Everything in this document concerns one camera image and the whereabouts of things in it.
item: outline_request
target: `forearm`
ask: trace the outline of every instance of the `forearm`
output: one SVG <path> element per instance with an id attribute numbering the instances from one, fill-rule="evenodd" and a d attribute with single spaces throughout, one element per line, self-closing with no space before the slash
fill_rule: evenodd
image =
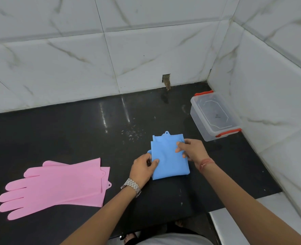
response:
<path id="1" fill-rule="evenodd" d="M 135 196 L 132 187 L 125 187 L 61 245 L 104 245 Z"/>
<path id="2" fill-rule="evenodd" d="M 246 193 L 216 164 L 202 174 L 251 245 L 301 244 L 301 235 Z"/>

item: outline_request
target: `hand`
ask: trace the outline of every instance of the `hand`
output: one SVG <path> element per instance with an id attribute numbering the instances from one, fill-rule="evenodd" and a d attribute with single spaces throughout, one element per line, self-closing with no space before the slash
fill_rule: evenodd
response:
<path id="1" fill-rule="evenodd" d="M 197 168 L 199 168 L 202 160 L 210 158 L 200 140 L 186 138 L 184 143 L 177 142 L 177 146 L 175 152 L 185 151 L 182 155 L 183 158 L 187 157 L 189 161 L 194 161 Z"/>
<path id="2" fill-rule="evenodd" d="M 142 156 L 139 156 L 131 167 L 129 178 L 136 182 L 140 189 L 149 181 L 150 177 L 154 173 L 159 159 L 154 160 L 150 166 L 147 166 L 147 160 L 151 160 L 151 154 L 147 153 Z"/>

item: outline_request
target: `foot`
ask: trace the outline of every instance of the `foot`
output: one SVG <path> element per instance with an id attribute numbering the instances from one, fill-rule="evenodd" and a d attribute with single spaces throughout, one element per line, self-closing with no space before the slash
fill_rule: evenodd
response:
<path id="1" fill-rule="evenodd" d="M 175 221 L 174 224 L 175 224 L 176 226 L 179 226 L 179 227 L 183 228 L 183 225 L 182 225 L 182 221 L 181 221 L 181 220 Z"/>
<path id="2" fill-rule="evenodd" d="M 136 238 L 136 235 L 134 233 L 126 235 L 126 238 L 123 240 L 123 243 L 126 244 L 131 239 Z"/>

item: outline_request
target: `pink silicone glove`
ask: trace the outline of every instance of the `pink silicone glove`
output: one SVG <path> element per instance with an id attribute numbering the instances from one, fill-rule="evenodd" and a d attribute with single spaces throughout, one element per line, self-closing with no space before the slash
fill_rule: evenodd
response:
<path id="1" fill-rule="evenodd" d="M 48 166 L 67 166 L 67 164 L 54 162 L 54 161 L 46 161 L 43 163 L 43 167 L 48 167 Z M 102 207 L 104 202 L 104 197 L 105 197 L 104 189 L 109 189 L 112 186 L 112 184 L 108 181 L 108 177 L 110 174 L 110 167 L 100 167 L 100 169 L 106 173 L 106 175 L 102 178 L 102 193 L 75 199 L 75 200 L 66 201 L 61 203 L 61 205 Z"/>
<path id="2" fill-rule="evenodd" d="M 0 212 L 12 211 L 9 220 L 58 205 L 65 201 L 101 193 L 100 158 L 68 166 L 27 169 L 24 179 L 6 185 L 0 196 Z"/>

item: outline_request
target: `container lid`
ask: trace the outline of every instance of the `container lid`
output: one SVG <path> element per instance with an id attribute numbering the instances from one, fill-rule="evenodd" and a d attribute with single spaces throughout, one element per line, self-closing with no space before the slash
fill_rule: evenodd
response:
<path id="1" fill-rule="evenodd" d="M 218 92 L 194 96 L 191 103 L 212 136 L 238 129 L 242 125 L 241 119 Z"/>

